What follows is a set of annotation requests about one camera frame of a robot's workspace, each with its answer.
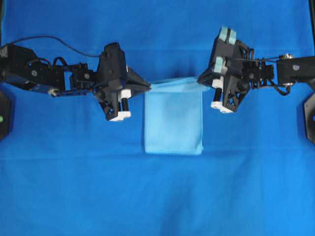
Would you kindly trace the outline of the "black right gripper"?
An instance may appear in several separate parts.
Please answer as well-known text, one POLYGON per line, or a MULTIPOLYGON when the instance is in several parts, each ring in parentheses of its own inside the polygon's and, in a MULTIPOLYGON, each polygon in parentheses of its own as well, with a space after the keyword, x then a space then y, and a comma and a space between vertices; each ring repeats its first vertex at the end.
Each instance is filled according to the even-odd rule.
POLYGON ((254 49, 237 39, 234 30, 221 27, 207 69, 197 82, 215 89, 211 108, 234 113, 250 89, 268 86, 274 79, 273 65, 253 58, 254 49))

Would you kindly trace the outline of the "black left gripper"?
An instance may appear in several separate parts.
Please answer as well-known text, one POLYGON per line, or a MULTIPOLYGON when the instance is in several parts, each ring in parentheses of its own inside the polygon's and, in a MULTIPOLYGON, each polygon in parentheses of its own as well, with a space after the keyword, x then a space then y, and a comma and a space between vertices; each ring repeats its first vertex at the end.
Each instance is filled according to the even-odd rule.
POLYGON ((129 98, 151 90, 150 83, 127 67, 125 53, 117 42, 104 47, 96 71, 83 64, 73 69, 70 87, 77 92, 92 93, 106 120, 112 122, 131 117, 129 98))

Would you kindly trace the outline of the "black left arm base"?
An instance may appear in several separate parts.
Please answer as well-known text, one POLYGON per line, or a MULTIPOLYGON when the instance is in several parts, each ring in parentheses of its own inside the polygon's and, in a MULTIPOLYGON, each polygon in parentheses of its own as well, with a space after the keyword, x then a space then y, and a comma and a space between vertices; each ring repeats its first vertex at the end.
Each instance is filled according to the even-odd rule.
POLYGON ((11 130, 12 101, 8 94, 0 89, 0 140, 8 136, 11 130))

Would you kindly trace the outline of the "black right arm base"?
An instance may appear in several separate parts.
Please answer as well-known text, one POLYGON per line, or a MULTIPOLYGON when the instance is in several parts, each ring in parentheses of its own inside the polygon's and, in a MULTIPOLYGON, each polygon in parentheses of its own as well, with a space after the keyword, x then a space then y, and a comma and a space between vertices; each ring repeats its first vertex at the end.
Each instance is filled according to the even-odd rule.
POLYGON ((315 93, 303 103, 304 127, 307 139, 315 144, 315 93))

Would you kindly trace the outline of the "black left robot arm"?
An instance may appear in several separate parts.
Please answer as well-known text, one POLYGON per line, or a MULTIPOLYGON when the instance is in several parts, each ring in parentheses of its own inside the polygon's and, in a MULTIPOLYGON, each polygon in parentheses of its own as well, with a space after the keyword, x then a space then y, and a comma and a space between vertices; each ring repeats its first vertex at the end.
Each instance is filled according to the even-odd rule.
POLYGON ((0 49, 0 81, 52 97, 92 93, 107 121, 123 121, 131 116, 128 100, 151 85, 127 65, 119 43, 106 45, 98 59, 93 71, 86 63, 69 65, 62 57, 50 63, 31 49, 7 44, 0 49))

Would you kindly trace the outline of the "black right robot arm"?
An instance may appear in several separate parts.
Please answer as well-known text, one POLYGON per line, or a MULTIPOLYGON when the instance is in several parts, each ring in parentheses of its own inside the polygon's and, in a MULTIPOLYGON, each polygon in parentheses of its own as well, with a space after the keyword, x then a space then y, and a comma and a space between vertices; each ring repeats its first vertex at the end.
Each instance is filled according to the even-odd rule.
POLYGON ((254 58, 254 49, 237 39, 237 33, 222 27, 216 37, 207 69, 197 82, 215 89, 211 108, 234 113, 251 89, 273 88, 282 96, 296 83, 315 87, 314 57, 254 58))

